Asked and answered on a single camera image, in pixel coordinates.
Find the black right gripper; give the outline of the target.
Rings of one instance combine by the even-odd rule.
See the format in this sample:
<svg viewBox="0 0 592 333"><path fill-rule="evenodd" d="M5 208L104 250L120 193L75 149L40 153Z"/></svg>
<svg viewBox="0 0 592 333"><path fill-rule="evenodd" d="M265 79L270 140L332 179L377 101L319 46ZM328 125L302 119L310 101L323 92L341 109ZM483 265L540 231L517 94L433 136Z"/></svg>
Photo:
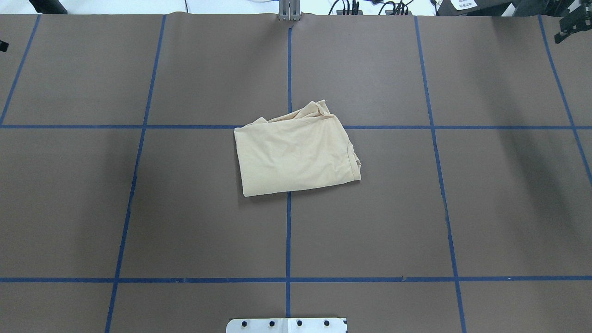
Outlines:
<svg viewBox="0 0 592 333"><path fill-rule="evenodd" d="M576 32L591 30L591 16L591 5L580 5L573 12L567 13L560 20L560 32L554 36L555 43L561 43Z"/></svg>

